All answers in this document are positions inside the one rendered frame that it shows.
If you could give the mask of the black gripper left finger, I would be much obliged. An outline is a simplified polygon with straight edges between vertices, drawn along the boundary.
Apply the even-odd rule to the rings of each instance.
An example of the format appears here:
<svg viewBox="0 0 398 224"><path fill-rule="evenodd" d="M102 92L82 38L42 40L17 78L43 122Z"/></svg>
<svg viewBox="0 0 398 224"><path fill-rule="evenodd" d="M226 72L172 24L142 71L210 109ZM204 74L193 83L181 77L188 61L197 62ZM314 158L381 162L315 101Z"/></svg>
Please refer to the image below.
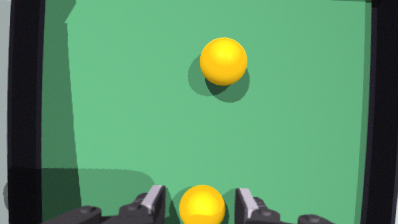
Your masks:
<svg viewBox="0 0 398 224"><path fill-rule="evenodd" d="M165 185L153 185L148 193L139 194L133 203L121 206L119 215L102 216L101 208L87 205L41 224L164 224L165 198Z"/></svg>

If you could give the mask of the yellow ball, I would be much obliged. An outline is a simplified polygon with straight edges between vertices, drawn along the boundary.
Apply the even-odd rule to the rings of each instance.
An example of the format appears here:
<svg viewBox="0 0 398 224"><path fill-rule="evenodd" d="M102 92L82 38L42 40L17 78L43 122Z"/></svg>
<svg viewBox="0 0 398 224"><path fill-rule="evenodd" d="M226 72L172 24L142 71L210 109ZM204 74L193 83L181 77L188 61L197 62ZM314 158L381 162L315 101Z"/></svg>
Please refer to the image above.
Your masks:
<svg viewBox="0 0 398 224"><path fill-rule="evenodd" d="M245 73L247 56L243 47L229 38L208 43L200 56L200 69L213 84L227 86L237 82Z"/></svg>
<svg viewBox="0 0 398 224"><path fill-rule="evenodd" d="M225 202L213 187L197 185L182 196L179 213L184 224L221 224Z"/></svg>

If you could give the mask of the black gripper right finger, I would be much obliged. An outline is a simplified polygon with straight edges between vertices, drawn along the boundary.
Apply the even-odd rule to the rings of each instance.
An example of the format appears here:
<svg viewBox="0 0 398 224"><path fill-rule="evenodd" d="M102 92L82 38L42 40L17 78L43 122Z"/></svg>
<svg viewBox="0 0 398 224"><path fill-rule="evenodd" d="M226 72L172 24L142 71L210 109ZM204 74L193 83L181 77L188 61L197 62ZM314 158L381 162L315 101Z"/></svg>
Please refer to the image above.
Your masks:
<svg viewBox="0 0 398 224"><path fill-rule="evenodd" d="M259 209L259 208L262 209ZM245 222L246 221L246 222ZM272 223L275 222L275 223ZM293 224L280 221L277 211L268 209L264 201L252 197L249 189L236 188L235 192L235 224ZM314 214L301 215L298 224L335 224L323 217Z"/></svg>

